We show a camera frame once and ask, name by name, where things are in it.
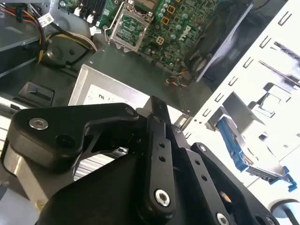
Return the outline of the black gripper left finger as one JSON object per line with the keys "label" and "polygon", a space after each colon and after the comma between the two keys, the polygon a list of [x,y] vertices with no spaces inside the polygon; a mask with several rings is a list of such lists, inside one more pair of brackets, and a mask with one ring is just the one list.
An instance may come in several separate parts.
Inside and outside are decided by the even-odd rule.
{"label": "black gripper left finger", "polygon": [[172,219],[171,121],[150,97],[144,116],[125,103],[24,109],[9,127],[9,172],[40,219]]}

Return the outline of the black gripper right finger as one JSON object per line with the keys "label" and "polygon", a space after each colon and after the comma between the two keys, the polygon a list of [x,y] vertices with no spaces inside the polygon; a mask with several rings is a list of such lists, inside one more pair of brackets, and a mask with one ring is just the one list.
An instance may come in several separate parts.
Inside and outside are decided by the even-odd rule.
{"label": "black gripper right finger", "polygon": [[201,142],[189,145],[172,125],[174,156],[187,172],[206,225],[277,225],[278,221],[232,172]]}

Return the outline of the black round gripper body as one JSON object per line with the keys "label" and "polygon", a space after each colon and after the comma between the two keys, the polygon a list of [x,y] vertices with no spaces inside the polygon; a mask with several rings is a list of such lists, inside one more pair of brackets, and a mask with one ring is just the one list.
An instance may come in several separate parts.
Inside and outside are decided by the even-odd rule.
{"label": "black round gripper body", "polygon": [[129,154],[58,191],[39,225],[205,225],[203,206],[169,150]]}

